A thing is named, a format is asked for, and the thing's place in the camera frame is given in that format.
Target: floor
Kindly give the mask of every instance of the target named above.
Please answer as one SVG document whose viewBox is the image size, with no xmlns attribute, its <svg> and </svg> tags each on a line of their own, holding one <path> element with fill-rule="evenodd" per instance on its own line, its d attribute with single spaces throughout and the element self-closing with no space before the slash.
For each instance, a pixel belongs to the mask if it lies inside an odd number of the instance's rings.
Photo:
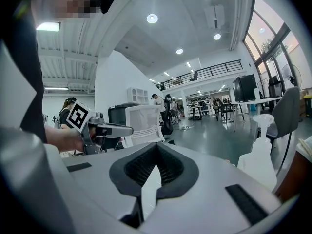
<svg viewBox="0 0 312 234">
<path fill-rule="evenodd" d="M 174 131 L 170 135 L 170 139 L 173 139 L 178 146 L 228 159 L 234 165 L 237 165 L 241 155 L 251 151 L 255 130 L 254 121 L 252 122 L 252 130 L 250 130 L 250 123 L 248 121 L 244 122 L 242 116 L 239 116 L 236 132 L 233 132 L 233 123 L 222 124 L 220 118 L 219 121 L 216 121 L 215 116 L 205 115 L 202 120 L 196 121 L 188 120 L 188 118 L 182 118 L 181 120 L 180 125 L 174 125 Z M 183 125 L 191 126 L 191 128 L 187 131 L 180 131 L 179 129 Z M 287 168 L 295 154 L 298 139 L 306 139 L 311 135 L 312 119 L 304 118 L 299 123 L 297 130 L 292 134 L 289 151 L 279 174 L 277 184 L 286 175 Z M 273 149 L 271 159 L 276 172 L 282 162 L 287 141 L 288 135 L 278 139 L 276 147 Z"/>
</svg>

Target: white spray bottle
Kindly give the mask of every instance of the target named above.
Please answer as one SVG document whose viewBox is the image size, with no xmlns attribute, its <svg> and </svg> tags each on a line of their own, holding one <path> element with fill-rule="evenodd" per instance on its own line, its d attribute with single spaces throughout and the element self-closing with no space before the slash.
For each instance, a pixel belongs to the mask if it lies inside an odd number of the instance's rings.
<svg viewBox="0 0 312 234">
<path fill-rule="evenodd" d="M 237 167 L 272 191 L 277 183 L 277 178 L 270 157 L 272 145 L 266 135 L 274 117 L 265 114 L 256 115 L 253 119 L 261 128 L 261 137 L 253 144 L 251 153 L 239 157 Z"/>
</svg>

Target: ceiling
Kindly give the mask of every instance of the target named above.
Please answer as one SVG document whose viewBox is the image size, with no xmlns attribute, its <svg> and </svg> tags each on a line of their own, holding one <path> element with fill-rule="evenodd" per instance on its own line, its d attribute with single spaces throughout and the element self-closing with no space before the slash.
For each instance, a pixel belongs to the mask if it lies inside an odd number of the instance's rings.
<svg viewBox="0 0 312 234">
<path fill-rule="evenodd" d="M 209 27 L 211 18 L 205 13 L 213 5 L 224 8 L 217 29 Z M 234 8 L 235 0 L 115 0 L 107 14 L 66 19 L 59 32 L 37 31 L 43 83 L 94 93 L 98 57 L 114 49 L 148 78 L 175 66 L 176 76 L 187 73 L 183 69 L 178 74 L 187 61 L 200 68 L 198 56 L 229 49 Z M 158 16 L 155 24 L 146 20 L 151 13 Z M 220 40 L 214 40 L 217 33 Z M 178 48 L 184 49 L 182 55 L 176 54 Z"/>
<path fill-rule="evenodd" d="M 224 8 L 224 17 L 217 18 L 220 24 L 224 20 L 219 29 L 209 26 L 211 19 L 205 13 L 213 5 Z M 143 0 L 136 7 L 136 24 L 115 49 L 152 78 L 207 52 L 229 49 L 234 8 L 235 0 Z M 151 13 L 158 16 L 155 24 L 146 20 Z M 218 33 L 221 39 L 214 40 Z M 176 54 L 179 48 L 184 50 L 181 55 Z"/>
</svg>

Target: black trash bin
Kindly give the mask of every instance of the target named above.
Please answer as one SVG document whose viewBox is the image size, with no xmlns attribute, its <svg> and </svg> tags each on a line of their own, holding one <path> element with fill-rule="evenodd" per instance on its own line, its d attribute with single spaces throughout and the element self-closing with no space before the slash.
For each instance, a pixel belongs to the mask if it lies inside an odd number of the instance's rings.
<svg viewBox="0 0 312 234">
<path fill-rule="evenodd" d="M 307 95 L 304 96 L 303 98 L 306 104 L 306 116 L 312 118 L 312 103 L 311 103 L 312 95 Z"/>
<path fill-rule="evenodd" d="M 108 111 L 108 120 L 110 123 L 126 125 L 126 108 L 138 106 L 137 103 L 124 103 L 110 107 Z"/>
</svg>

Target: window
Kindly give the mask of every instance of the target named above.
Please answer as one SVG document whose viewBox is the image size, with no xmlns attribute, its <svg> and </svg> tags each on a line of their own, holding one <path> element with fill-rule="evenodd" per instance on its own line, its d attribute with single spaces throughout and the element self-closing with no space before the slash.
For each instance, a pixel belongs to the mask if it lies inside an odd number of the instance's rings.
<svg viewBox="0 0 312 234">
<path fill-rule="evenodd" d="M 272 27 L 272 29 L 277 33 L 282 27 L 284 21 L 283 19 L 264 1 L 255 0 L 254 10 L 258 12 L 265 21 Z"/>
<path fill-rule="evenodd" d="M 254 43 L 252 42 L 252 40 L 250 39 L 250 37 L 248 35 L 246 36 L 245 42 L 246 42 L 248 48 L 250 49 L 254 60 L 257 60 L 260 57 L 260 54 L 259 54 L 257 48 L 255 47 Z"/>
<path fill-rule="evenodd" d="M 261 64 L 259 65 L 259 71 L 260 71 L 261 74 L 267 71 L 267 70 L 265 69 L 265 66 L 264 66 L 263 63 L 261 63 Z"/>
<path fill-rule="evenodd" d="M 276 66 L 274 64 L 274 61 L 272 58 L 270 58 L 269 60 L 267 60 L 267 66 L 269 68 L 271 77 L 277 76 L 277 78 L 279 79 L 278 73 L 276 71 Z"/>
<path fill-rule="evenodd" d="M 264 52 L 274 38 L 274 33 L 255 12 L 253 13 L 248 33 L 255 41 L 261 53 Z"/>
<path fill-rule="evenodd" d="M 269 93 L 269 75 L 267 70 L 265 69 L 265 66 L 263 63 L 259 65 L 259 71 L 261 73 L 260 79 L 263 82 L 262 88 L 263 88 L 263 93 L 264 97 L 270 97 Z"/>
<path fill-rule="evenodd" d="M 294 71 L 299 71 L 299 74 L 296 73 L 298 86 L 300 86 L 301 81 L 301 89 L 310 88 L 312 86 L 310 68 L 305 55 L 292 32 L 290 32 L 283 40 L 283 45 L 287 50 L 292 65 L 295 66 Z"/>
</svg>

